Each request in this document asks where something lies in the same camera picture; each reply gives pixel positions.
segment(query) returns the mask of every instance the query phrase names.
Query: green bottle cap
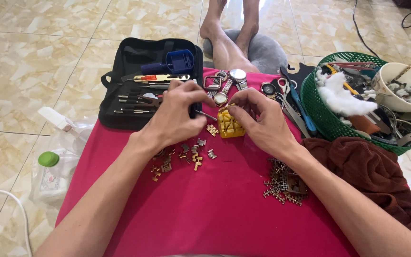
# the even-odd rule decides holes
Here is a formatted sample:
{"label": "green bottle cap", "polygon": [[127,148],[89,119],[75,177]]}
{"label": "green bottle cap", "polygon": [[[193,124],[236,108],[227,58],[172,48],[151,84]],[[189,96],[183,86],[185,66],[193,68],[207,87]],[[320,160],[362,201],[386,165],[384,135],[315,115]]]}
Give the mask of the green bottle cap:
{"label": "green bottle cap", "polygon": [[41,155],[39,155],[37,162],[44,167],[53,167],[58,163],[59,160],[59,155],[49,151],[43,152]]}

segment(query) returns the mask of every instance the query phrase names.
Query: red cloth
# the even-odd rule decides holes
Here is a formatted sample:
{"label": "red cloth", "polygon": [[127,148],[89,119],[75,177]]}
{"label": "red cloth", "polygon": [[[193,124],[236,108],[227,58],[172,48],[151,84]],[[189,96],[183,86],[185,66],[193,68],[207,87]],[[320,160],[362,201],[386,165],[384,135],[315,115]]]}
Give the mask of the red cloth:
{"label": "red cloth", "polygon": [[[204,68],[204,76],[215,69]],[[248,85],[258,88],[276,75],[248,74]],[[204,106],[204,112],[215,114]],[[287,119],[300,141],[300,132]],[[57,225],[111,165],[131,131],[94,126]],[[202,147],[203,165],[194,171],[176,155],[173,170],[151,180],[151,161],[141,173],[104,256],[152,257],[174,254],[230,254],[239,256],[357,256],[318,198],[310,193],[302,207],[263,197],[269,180],[269,155],[251,139],[212,137]],[[193,145],[196,138],[188,140]],[[214,149],[212,160],[204,153]]]}

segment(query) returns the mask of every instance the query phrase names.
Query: watch face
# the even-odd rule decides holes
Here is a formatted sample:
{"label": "watch face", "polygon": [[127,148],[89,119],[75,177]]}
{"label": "watch face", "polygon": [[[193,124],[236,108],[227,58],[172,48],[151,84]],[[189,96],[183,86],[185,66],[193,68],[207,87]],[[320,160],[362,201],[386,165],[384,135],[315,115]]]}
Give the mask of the watch face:
{"label": "watch face", "polygon": [[215,101],[216,104],[222,105],[226,102],[228,102],[228,96],[225,93],[217,93],[214,97],[213,100]]}
{"label": "watch face", "polygon": [[272,84],[263,84],[263,85],[261,86],[261,91],[262,91],[266,96],[274,95],[274,94],[277,92],[275,86],[272,85]]}
{"label": "watch face", "polygon": [[247,73],[245,73],[241,69],[232,69],[232,70],[229,71],[229,74],[234,79],[245,79],[247,77]]}

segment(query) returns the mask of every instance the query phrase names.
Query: blue scissors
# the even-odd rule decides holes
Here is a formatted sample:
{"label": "blue scissors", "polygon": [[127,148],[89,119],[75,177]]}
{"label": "blue scissors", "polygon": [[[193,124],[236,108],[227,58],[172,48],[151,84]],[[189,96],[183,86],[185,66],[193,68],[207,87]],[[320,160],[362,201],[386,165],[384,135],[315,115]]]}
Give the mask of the blue scissors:
{"label": "blue scissors", "polygon": [[313,123],[312,119],[304,111],[304,107],[302,106],[302,103],[300,102],[300,97],[296,92],[297,83],[294,80],[292,81],[292,80],[289,79],[288,71],[286,70],[285,67],[280,66],[280,73],[288,81],[288,85],[289,85],[289,88],[290,88],[289,92],[291,93],[291,97],[293,97],[294,102],[296,103],[298,109],[300,110],[300,113],[302,114],[302,117],[305,121],[305,126],[307,127],[307,130],[308,130],[310,136],[312,136],[312,137],[316,136],[317,135],[317,127],[315,127],[315,124]]}

